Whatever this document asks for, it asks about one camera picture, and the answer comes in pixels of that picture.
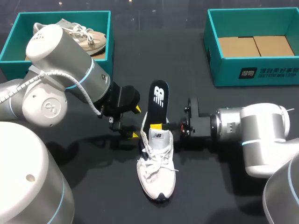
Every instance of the shoe tongue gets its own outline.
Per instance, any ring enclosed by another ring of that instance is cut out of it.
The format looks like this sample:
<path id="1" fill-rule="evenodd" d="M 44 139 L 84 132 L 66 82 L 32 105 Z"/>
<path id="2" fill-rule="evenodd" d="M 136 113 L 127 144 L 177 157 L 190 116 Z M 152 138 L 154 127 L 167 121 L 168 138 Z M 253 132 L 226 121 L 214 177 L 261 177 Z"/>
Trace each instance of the shoe tongue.
<path id="1" fill-rule="evenodd" d="M 169 131 L 149 129 L 149 146 L 153 150 L 166 148 L 169 144 Z"/>
<path id="2" fill-rule="evenodd" d="M 66 28 L 66 29 L 73 29 L 74 28 L 74 24 L 72 24 L 71 22 L 68 22 L 65 19 L 61 19 L 61 21 L 59 21 L 58 23 L 56 23 L 57 25 Z"/>

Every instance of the cable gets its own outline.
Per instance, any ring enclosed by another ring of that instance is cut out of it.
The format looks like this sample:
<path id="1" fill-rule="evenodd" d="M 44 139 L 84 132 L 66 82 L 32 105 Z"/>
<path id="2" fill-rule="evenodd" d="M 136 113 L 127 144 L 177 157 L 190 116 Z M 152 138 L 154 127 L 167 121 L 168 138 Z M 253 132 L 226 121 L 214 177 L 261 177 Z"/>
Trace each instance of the cable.
<path id="1" fill-rule="evenodd" d="M 25 83 L 23 83 L 22 85 L 18 86 L 15 90 L 13 90 L 12 92 L 10 92 L 9 94 L 5 95 L 4 97 L 0 98 L 0 104 L 2 104 L 3 102 L 5 102 L 6 100 L 10 99 L 11 97 L 13 97 L 16 93 L 18 93 L 19 91 L 23 90 L 24 88 L 27 88 L 30 84 L 38 81 L 41 78 L 45 78 L 45 76 L 61 76 L 61 77 L 65 77 L 67 79 L 69 79 L 70 81 L 72 81 L 78 88 L 79 90 L 82 92 L 82 94 L 84 95 L 87 103 L 89 104 L 89 106 L 91 107 L 92 111 L 100 116 L 101 112 L 98 111 L 94 104 L 92 103 L 88 93 L 86 92 L 86 90 L 83 88 L 83 86 L 71 75 L 66 74 L 64 72 L 60 72 L 60 71 L 51 71 L 51 72 L 41 72 L 40 75 L 26 81 Z"/>

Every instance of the shoelace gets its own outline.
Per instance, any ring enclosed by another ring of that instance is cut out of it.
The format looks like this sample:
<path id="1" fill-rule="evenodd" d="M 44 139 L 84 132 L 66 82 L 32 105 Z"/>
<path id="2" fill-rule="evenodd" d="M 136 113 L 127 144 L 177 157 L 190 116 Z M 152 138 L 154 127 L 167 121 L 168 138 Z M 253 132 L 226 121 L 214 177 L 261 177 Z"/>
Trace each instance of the shoelace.
<path id="1" fill-rule="evenodd" d="M 145 164 L 147 169 L 146 169 L 146 174 L 148 175 L 147 178 L 151 177 L 153 174 L 159 171 L 160 168 L 165 168 L 171 171 L 177 171 L 177 169 L 171 169 L 167 167 L 166 165 L 169 163 L 169 157 L 171 154 L 171 147 L 172 147 L 172 142 L 173 138 L 170 138 L 168 147 L 166 150 L 163 151 L 157 151 L 155 152 L 149 145 L 149 141 L 146 137 L 146 133 L 144 131 L 140 131 L 142 140 L 145 146 L 145 152 L 149 155 L 149 160 L 146 161 L 141 161 L 138 160 L 138 162 L 141 162 L 142 164 Z"/>
<path id="2" fill-rule="evenodd" d="M 89 31 L 93 31 L 93 29 L 90 29 L 90 28 L 86 29 L 86 27 L 81 26 L 80 24 L 75 23 L 75 22 L 73 24 L 75 25 L 73 30 L 63 28 L 63 27 L 62 27 L 62 29 L 68 30 L 70 32 L 70 34 L 80 35 L 80 37 L 86 37 L 88 44 L 90 44 L 90 45 L 94 44 L 93 36 L 88 33 Z"/>

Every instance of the tan sneaker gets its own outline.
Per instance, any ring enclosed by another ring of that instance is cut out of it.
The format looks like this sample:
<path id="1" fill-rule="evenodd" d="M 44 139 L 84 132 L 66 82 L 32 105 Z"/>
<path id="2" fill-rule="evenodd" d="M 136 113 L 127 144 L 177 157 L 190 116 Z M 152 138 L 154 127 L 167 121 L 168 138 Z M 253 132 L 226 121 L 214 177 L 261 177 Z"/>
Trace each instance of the tan sneaker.
<path id="1" fill-rule="evenodd" d="M 71 23 L 65 19 L 62 19 L 56 24 L 67 32 L 90 56 L 98 55 L 105 51 L 105 34 L 96 32 L 90 28 L 86 29 L 86 27 L 78 23 Z M 46 25 L 36 22 L 33 26 L 33 34 L 45 26 Z"/>

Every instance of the shoe insole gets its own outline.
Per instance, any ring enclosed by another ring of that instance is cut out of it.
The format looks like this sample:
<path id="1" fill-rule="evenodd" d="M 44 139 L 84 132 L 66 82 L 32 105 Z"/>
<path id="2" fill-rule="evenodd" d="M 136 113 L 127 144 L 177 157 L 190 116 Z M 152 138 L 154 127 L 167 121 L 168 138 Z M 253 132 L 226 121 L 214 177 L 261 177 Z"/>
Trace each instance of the shoe insole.
<path id="1" fill-rule="evenodd" d="M 150 125 L 166 124 L 169 87 L 163 80 L 155 80 L 149 88 L 148 114 L 143 131 L 149 136 Z"/>

